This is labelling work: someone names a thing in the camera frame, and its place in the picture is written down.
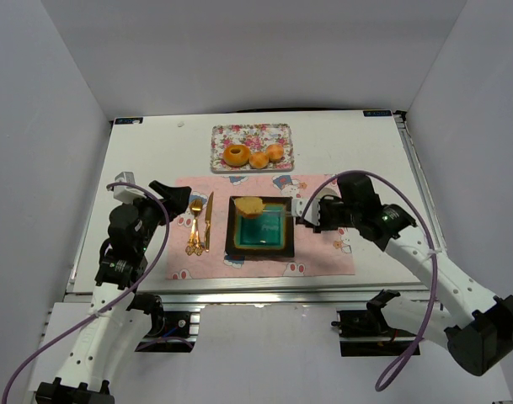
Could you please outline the ring-shaped donut bread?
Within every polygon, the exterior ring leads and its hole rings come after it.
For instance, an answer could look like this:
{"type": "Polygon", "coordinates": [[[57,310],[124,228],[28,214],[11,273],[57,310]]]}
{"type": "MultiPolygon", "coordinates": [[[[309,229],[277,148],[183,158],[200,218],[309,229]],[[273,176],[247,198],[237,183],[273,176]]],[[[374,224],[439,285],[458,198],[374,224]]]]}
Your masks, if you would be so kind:
{"type": "Polygon", "coordinates": [[[244,166],[248,163],[250,156],[250,149],[243,144],[232,144],[222,153],[222,159],[229,167],[244,166]]]}

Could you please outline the sliced bread piece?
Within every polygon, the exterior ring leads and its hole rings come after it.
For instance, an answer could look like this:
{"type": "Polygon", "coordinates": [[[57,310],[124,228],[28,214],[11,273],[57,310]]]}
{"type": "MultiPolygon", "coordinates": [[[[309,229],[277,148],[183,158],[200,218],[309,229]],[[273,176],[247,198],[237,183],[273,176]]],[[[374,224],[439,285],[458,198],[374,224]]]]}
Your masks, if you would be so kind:
{"type": "Polygon", "coordinates": [[[234,200],[236,211],[244,218],[254,219],[265,211],[265,203],[260,197],[244,196],[234,200]]]}

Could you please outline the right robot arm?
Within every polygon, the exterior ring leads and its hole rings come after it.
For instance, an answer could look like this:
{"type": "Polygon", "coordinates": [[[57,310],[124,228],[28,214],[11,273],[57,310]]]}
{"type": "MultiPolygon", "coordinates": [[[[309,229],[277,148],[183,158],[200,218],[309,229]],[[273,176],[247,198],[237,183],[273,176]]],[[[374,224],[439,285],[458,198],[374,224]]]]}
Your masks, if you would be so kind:
{"type": "Polygon", "coordinates": [[[513,351],[513,295],[497,296],[437,249],[414,206],[404,210],[383,204],[371,182],[375,177],[363,171],[337,174],[332,179],[338,195],[315,191],[307,199],[295,198],[291,212],[315,232],[356,229],[428,287],[426,304],[384,290],[366,305],[381,329],[401,329],[415,336],[389,372],[397,374],[419,342],[428,340],[443,347],[469,374],[484,375],[513,351]]]}

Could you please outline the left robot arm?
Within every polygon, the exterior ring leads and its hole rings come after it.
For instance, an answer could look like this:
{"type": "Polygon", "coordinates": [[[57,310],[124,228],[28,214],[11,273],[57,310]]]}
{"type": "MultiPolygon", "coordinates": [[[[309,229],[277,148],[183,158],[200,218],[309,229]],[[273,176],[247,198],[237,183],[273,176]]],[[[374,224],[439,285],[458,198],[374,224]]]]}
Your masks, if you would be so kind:
{"type": "Polygon", "coordinates": [[[137,287],[157,264],[146,258],[155,231],[185,213],[191,189],[158,181],[148,189],[123,181],[109,188],[120,205],[110,212],[88,316],[54,380],[40,383],[38,403],[114,402],[121,368],[143,338],[159,336],[165,326],[161,299],[137,287]]]}

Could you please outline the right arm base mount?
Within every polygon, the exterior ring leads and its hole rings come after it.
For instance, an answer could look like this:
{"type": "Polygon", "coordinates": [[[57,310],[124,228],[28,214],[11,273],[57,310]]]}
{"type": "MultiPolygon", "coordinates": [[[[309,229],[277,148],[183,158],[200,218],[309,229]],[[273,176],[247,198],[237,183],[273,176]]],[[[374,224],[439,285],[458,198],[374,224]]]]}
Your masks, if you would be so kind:
{"type": "Polygon", "coordinates": [[[363,310],[337,312],[331,327],[339,334],[343,358],[397,357],[413,342],[414,334],[391,328],[383,318],[382,308],[397,297],[396,290],[382,290],[363,310]]]}

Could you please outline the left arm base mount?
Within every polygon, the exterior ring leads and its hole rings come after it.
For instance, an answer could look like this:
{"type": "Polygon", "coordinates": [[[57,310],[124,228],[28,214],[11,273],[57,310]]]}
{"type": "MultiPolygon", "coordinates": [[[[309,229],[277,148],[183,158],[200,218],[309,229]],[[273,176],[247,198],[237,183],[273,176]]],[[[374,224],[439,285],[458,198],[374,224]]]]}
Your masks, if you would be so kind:
{"type": "Polygon", "coordinates": [[[151,329],[137,346],[137,352],[192,352],[200,325],[198,312],[165,308],[158,295],[150,294],[136,295],[130,308],[151,318],[151,329]]]}

